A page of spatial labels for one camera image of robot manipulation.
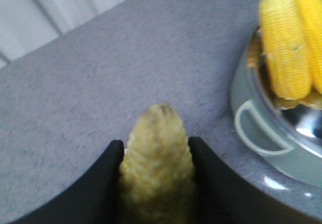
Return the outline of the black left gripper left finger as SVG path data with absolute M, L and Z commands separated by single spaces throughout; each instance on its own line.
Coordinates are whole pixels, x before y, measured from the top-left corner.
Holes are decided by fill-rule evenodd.
M 71 186 L 14 223 L 116 223 L 124 144 L 113 140 Z

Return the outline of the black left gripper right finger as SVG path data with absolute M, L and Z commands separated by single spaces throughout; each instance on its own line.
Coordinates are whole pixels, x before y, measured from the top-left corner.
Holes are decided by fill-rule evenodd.
M 200 137 L 188 145 L 199 188 L 197 223 L 311 223 L 296 211 L 235 173 Z

